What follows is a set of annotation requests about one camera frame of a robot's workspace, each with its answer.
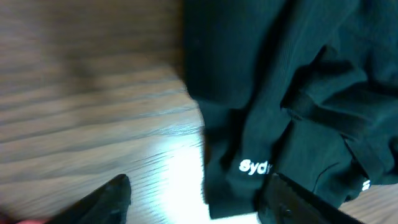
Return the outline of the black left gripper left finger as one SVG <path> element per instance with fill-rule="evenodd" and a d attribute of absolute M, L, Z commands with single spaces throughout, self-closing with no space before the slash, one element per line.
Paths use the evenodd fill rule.
<path fill-rule="evenodd" d="M 119 174 L 45 224 L 126 224 L 131 183 Z"/>

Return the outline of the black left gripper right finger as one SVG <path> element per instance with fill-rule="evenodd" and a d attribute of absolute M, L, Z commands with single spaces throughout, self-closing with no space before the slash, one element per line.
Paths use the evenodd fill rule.
<path fill-rule="evenodd" d="M 273 174 L 259 199 L 262 224 L 363 224 L 282 174 Z"/>

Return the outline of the black t-shirt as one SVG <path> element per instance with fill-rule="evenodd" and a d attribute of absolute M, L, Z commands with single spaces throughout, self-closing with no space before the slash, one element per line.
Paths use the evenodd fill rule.
<path fill-rule="evenodd" d="M 211 218 L 274 222 L 284 175 L 333 207 L 397 183 L 397 2 L 186 0 Z"/>

